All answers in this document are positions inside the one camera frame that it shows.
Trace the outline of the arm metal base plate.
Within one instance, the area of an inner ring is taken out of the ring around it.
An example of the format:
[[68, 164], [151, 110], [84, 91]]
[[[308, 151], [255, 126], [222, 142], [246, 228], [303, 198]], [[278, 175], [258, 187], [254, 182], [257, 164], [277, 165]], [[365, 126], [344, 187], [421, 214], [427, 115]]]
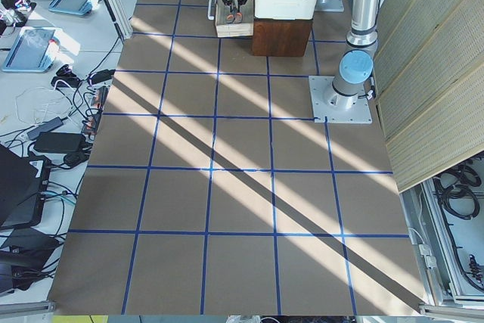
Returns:
[[333, 76], [310, 76], [309, 91], [313, 119], [316, 123], [372, 124], [367, 98], [359, 98], [363, 88], [353, 96], [343, 96], [333, 87]]
[[343, 0], [317, 0], [315, 11], [343, 13]]

